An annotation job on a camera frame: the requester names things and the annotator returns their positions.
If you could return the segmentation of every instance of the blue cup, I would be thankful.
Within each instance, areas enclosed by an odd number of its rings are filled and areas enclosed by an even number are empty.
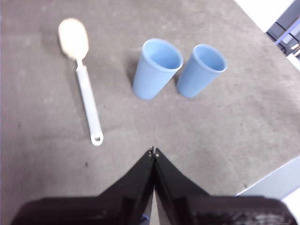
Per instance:
[[[177,82],[177,90],[185,97],[195,97],[226,69],[226,60],[217,49],[197,45]]]
[[[133,90],[141,99],[152,99],[182,67],[183,57],[175,46],[158,38],[146,41],[136,69]]]

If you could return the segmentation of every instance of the plastic cup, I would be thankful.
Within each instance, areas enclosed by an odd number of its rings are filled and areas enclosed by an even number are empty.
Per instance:
[[[134,93],[141,99],[152,99],[182,67],[183,57],[171,43],[154,38],[142,46],[133,82]]]
[[[177,82],[177,90],[192,98],[226,69],[225,57],[217,49],[210,45],[197,45]]]

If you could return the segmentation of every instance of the white wall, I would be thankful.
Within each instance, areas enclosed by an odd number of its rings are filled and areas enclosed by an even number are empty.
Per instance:
[[[263,32],[267,32],[273,23],[294,2],[294,0],[235,1]]]

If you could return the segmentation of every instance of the gray carpet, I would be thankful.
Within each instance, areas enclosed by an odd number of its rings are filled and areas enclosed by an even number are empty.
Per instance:
[[[213,195],[234,195],[300,153],[299,73],[231,0],[3,0],[1,15],[2,225],[29,200],[101,193],[152,145]],[[58,43],[68,17],[89,36],[100,147]],[[193,99],[174,78],[140,100],[131,83],[150,38],[185,61],[212,45],[228,70]]]

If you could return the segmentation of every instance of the cup rim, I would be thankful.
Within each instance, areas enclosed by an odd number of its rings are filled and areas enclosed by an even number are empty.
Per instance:
[[[222,60],[223,64],[224,64],[224,68],[222,70],[217,70],[217,69],[213,69],[209,66],[207,66],[199,57],[198,57],[198,54],[196,52],[196,49],[199,48],[199,47],[206,47],[210,50],[212,50],[213,52],[215,52],[218,57],[220,57],[220,59]],[[222,73],[224,72],[225,70],[227,70],[227,62],[226,62],[226,59],[224,57],[224,55],[219,52],[219,50],[217,50],[216,48],[210,46],[210,45],[207,45],[207,44],[199,44],[199,45],[196,45],[194,48],[193,48],[193,57],[194,59],[196,60],[197,63],[199,63],[202,67],[206,68],[208,71],[210,72],[213,72],[213,73]]]
[[[166,46],[168,46],[169,48],[171,48],[172,50],[175,51],[175,53],[177,54],[178,58],[179,58],[179,61],[180,61],[180,64],[178,67],[176,68],[166,68],[166,67],[163,67],[159,64],[157,64],[154,60],[152,60],[148,54],[145,53],[145,46],[149,43],[149,42],[160,42]],[[165,72],[176,72],[177,70],[179,70],[182,65],[183,65],[183,56],[181,54],[181,52],[174,46],[172,45],[170,42],[166,41],[166,40],[163,40],[163,39],[160,39],[160,38],[152,38],[152,39],[149,39],[147,41],[145,41],[145,43],[142,45],[142,55],[144,56],[144,58],[146,59],[147,62],[149,62],[153,67],[155,67],[156,69],[159,69],[161,71],[165,71]]]

